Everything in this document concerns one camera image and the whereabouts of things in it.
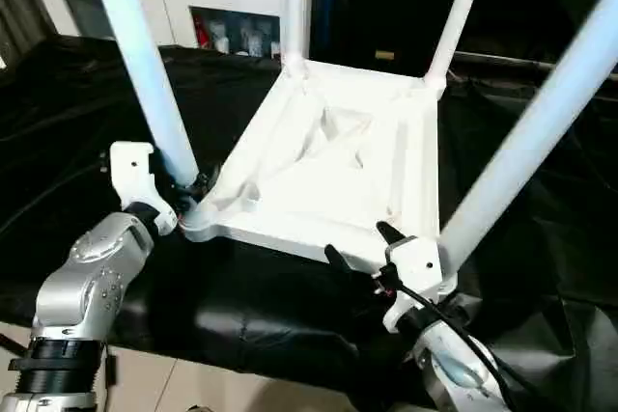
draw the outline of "black cable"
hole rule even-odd
[[[506,403],[509,409],[516,411],[517,407],[515,406],[515,402],[511,398],[511,390],[509,386],[506,384],[506,380],[502,376],[502,374],[498,371],[498,369],[492,364],[492,362],[487,358],[487,356],[483,353],[483,351],[479,348],[479,346],[470,338],[470,336],[464,332],[464,330],[453,323],[451,319],[443,313],[437,306],[424,298],[416,291],[413,291],[406,287],[404,284],[398,288],[400,291],[408,295],[410,298],[415,299],[419,303],[421,303],[424,307],[429,309],[434,315],[442,320],[446,325],[448,325],[457,335],[463,340],[465,344],[472,350],[472,352],[479,358],[479,360],[483,363],[485,368],[490,372],[490,374],[495,379],[498,387],[500,388],[500,393],[502,393],[502,397],[504,398],[504,402]]]
[[[7,337],[4,333],[0,333],[0,347],[9,351],[13,356],[23,357],[28,348],[14,339]]]
[[[511,390],[504,379],[504,376],[498,371],[498,369],[492,364],[492,362],[488,359],[485,353],[479,348],[479,346],[470,338],[470,334],[467,333],[462,327],[453,322],[449,316],[443,313],[434,303],[424,298],[416,291],[411,290],[403,284],[400,284],[400,287],[397,288],[402,291],[410,298],[416,300],[421,303],[424,307],[430,310],[434,315],[442,320],[446,325],[448,325],[462,340],[463,342],[470,348],[470,350],[479,358],[479,360],[483,363],[486,369],[490,372],[490,374],[495,379],[498,387],[500,388],[500,393],[502,393],[502,397],[504,398],[504,402],[506,405],[513,411],[517,410],[515,402],[511,397]],[[514,380],[516,380],[521,387],[530,394],[530,396],[534,397],[534,399],[543,402],[546,406],[550,407],[549,410],[563,410],[562,407],[556,406],[556,404],[546,398],[543,394],[541,394],[537,388],[535,388],[529,381],[525,380],[521,375],[516,373],[510,366],[508,366],[504,361],[499,359],[495,354],[491,352],[490,349],[488,351],[492,354],[495,363],[503,370],[505,370]]]
[[[83,169],[75,171],[70,176],[66,176],[65,178],[62,178],[62,179],[52,183],[49,187],[44,189],[43,192],[41,192],[39,195],[37,195],[35,198],[33,198],[30,202],[28,202],[27,204],[22,206],[13,215],[11,215],[9,217],[9,219],[7,219],[4,222],[4,224],[2,224],[2,226],[0,226],[0,235],[2,235],[2,233],[4,233],[13,224],[13,222],[15,222],[17,219],[19,219],[23,214],[28,212],[30,209],[32,209],[34,206],[36,206],[42,200],[44,200],[51,193],[55,192],[56,190],[58,190],[60,187],[62,187],[66,183],[69,183],[70,181],[72,181],[72,180],[74,180],[74,179],[76,179],[76,178],[78,178],[80,176],[83,176],[84,174],[87,174],[87,173],[89,173],[89,172],[91,172],[91,171],[93,171],[93,170],[95,170],[95,169],[97,169],[99,167],[100,167],[100,163],[99,162],[91,164],[90,166],[86,166]]]

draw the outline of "tile floor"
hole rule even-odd
[[[0,322],[0,333],[28,344],[30,331]],[[112,347],[118,356],[119,385],[108,412],[185,412],[193,405],[213,412],[354,412],[341,393],[290,381],[237,373],[179,359]],[[6,366],[13,356],[0,348],[0,397],[12,391],[16,374]],[[99,404],[104,401],[100,375]],[[415,407],[397,412],[422,412]]]

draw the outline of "black cloth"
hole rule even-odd
[[[201,50],[161,53],[198,163],[210,169],[230,152],[279,68]],[[478,85],[455,85],[440,103],[442,222],[523,106],[482,94]],[[0,101],[0,318],[27,326],[43,279],[119,201],[106,175],[90,170],[15,213],[113,141],[150,136],[111,42],[45,42],[2,77]],[[573,411],[618,410],[617,124],[614,103],[589,105],[475,251],[455,297],[475,336]],[[385,304],[360,274],[174,234],[130,285],[111,340],[384,402],[422,402],[418,372],[401,362],[407,343],[381,326]]]

